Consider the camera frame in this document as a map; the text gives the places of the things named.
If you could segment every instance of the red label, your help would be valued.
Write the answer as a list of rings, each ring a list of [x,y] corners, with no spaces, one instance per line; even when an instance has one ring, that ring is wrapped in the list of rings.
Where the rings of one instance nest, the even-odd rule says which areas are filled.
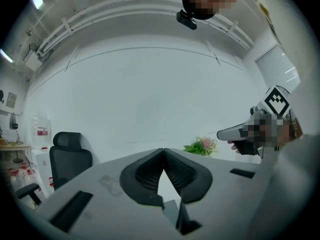
[[[38,130],[38,136],[44,136],[48,135],[48,132],[46,130]]]

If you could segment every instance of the table surface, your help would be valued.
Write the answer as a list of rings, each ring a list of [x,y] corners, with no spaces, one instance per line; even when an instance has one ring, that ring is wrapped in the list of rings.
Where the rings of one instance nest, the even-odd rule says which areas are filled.
[[[11,143],[7,145],[0,145],[0,150],[21,150],[21,149],[30,149],[31,146],[28,143],[23,143],[23,144],[15,144],[12,145]]]

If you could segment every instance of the bouquet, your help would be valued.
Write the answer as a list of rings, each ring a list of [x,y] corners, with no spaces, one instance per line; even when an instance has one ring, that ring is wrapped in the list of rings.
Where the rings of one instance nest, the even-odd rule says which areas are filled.
[[[184,146],[183,151],[208,157],[212,152],[218,152],[217,141],[208,137],[200,138],[199,136],[196,136],[195,142],[191,145]]]

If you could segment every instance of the black office chair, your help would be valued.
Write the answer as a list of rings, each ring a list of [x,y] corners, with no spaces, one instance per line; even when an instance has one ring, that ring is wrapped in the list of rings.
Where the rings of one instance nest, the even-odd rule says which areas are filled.
[[[55,190],[92,166],[91,152],[81,148],[80,136],[79,132],[62,131],[53,137],[49,155]],[[29,195],[39,205],[41,201],[35,194],[38,188],[36,183],[29,184],[17,190],[16,196],[22,199]]]

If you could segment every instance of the window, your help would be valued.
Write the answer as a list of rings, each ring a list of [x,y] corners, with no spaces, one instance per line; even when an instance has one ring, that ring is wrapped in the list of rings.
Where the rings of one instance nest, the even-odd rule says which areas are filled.
[[[256,60],[256,63],[268,88],[277,85],[291,93],[300,83],[295,66],[278,45]]]

